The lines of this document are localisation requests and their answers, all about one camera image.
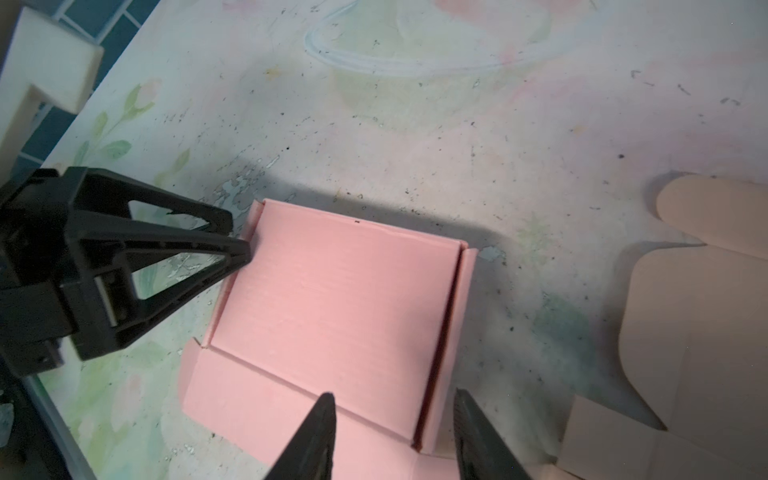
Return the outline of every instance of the pink cardboard box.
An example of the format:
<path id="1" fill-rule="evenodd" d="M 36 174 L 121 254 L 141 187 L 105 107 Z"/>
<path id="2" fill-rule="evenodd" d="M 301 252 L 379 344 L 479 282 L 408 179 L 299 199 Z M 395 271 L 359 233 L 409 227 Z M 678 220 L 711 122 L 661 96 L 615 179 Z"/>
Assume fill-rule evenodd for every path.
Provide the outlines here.
<path id="1" fill-rule="evenodd" d="M 458 478 L 429 454 L 477 250 L 274 200 L 253 204 L 243 237 L 253 261 L 184 348 L 184 412 L 273 464 L 332 392 L 335 479 Z"/>

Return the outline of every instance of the table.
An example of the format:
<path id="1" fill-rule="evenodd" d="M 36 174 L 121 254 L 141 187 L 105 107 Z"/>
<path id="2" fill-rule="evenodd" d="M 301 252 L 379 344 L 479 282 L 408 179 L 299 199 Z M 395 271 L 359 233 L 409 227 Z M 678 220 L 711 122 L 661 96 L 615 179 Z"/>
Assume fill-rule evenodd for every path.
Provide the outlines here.
<path id="1" fill-rule="evenodd" d="M 481 253 L 453 383 L 526 465 L 558 454 L 575 393 L 657 425 L 617 357 L 631 268 L 697 243 L 652 214 L 677 172 L 768 182 L 768 8 L 347 1 L 162 0 L 45 165 L 109 168 L 236 228 L 268 197 L 467 240 Z M 99 478 L 266 471 L 179 408 L 180 349 L 216 295 L 41 376 Z"/>

